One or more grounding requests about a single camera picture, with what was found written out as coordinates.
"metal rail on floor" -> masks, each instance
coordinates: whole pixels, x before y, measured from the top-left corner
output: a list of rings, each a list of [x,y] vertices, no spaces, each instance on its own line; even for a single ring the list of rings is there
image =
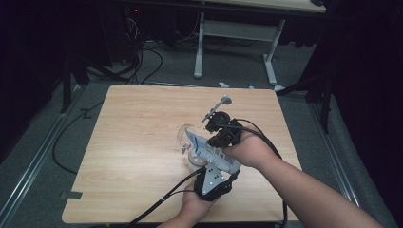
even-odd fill
[[[331,160],[331,165],[335,172],[338,185],[340,186],[341,194],[343,194],[345,198],[355,203],[359,207],[360,206],[359,200],[358,197],[356,196],[355,190],[353,186],[350,184],[350,181],[347,178],[346,173],[344,172],[343,166],[341,165],[335,147],[333,146],[332,141],[330,140],[329,134],[325,133],[320,123],[320,111],[318,110],[318,107],[313,103],[309,103],[308,107],[315,118],[317,128],[319,129],[320,135],[322,136],[322,139],[326,144]]]
[[[53,124],[49,133],[47,134],[38,151],[36,152],[35,157],[30,162],[24,175],[18,181],[9,199],[0,211],[0,228],[6,228],[10,224],[12,217],[18,209],[18,206],[24,199],[30,186],[33,184],[33,181],[35,181],[36,176],[38,175],[45,160],[47,159],[51,151],[51,147],[53,146],[58,134],[60,133],[63,123],[65,122],[69,112],[83,95],[84,90],[85,87],[79,85],[74,88],[72,103],[66,109],[66,111],[64,113],[61,113],[60,116],[57,118],[56,122]]]

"desk top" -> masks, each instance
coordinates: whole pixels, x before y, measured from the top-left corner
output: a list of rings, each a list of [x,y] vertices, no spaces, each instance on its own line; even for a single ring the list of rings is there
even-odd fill
[[[114,85],[107,92],[72,187],[83,195],[67,200],[63,221],[129,222],[148,209],[191,173],[176,140],[178,130],[193,124],[196,134],[211,137],[201,120],[224,94],[233,102],[219,110],[256,124],[284,160],[300,169],[273,90]],[[181,201],[182,194],[174,195],[142,222],[170,219]],[[233,190],[221,197],[203,221],[279,221],[281,203],[262,174],[242,166]],[[296,219],[289,210],[289,220]]]
[[[249,7],[297,10],[306,12],[326,12],[324,6],[316,6],[311,0],[204,0],[205,2],[243,5]]]

